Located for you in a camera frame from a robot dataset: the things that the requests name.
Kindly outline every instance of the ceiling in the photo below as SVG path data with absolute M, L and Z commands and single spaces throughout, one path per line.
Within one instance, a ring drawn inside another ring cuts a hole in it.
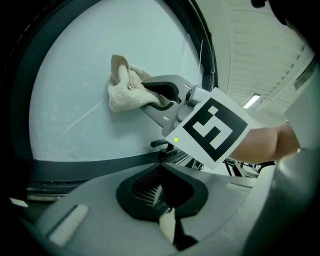
M 251 0 L 197 0 L 207 21 L 216 54 L 218 85 L 243 107 L 284 119 L 283 112 L 299 92 L 294 82 L 314 53 L 274 16 L 269 2 L 261 9 Z

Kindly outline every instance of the human arm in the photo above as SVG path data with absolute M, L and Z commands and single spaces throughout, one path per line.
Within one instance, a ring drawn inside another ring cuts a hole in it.
M 230 157 L 237 161 L 258 164 L 280 160 L 299 149 L 290 124 L 273 128 L 251 129 Z

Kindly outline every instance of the fluorescent light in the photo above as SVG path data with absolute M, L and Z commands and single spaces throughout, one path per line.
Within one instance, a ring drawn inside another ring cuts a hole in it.
M 252 98 L 248 101 L 247 104 L 244 105 L 244 109 L 249 108 L 253 103 L 255 103 L 260 98 L 260 95 L 255 94 L 252 96 Z

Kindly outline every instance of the white panel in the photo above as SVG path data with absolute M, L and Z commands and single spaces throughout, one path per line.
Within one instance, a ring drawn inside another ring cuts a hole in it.
M 163 138 L 161 127 L 140 109 L 109 108 L 112 54 L 154 76 L 197 79 L 193 45 L 164 2 L 102 0 L 63 31 L 40 67 L 29 115 L 36 159 L 93 161 L 155 151 L 150 142 Z
M 270 5 L 256 9 L 251 0 L 220 0 L 226 13 L 230 38 L 230 74 L 227 94 L 243 105 L 254 93 L 260 94 L 251 110 L 267 103 L 268 111 L 282 116 L 292 101 L 287 85 L 304 71 L 313 53 L 297 34 L 280 24 Z

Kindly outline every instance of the beige towel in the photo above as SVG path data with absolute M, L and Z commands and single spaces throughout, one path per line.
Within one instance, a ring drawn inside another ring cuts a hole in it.
M 148 103 L 164 107 L 170 101 L 157 92 L 146 89 L 141 82 L 152 76 L 127 59 L 112 55 L 111 75 L 108 80 L 109 106 L 112 111 L 120 112 L 137 109 Z

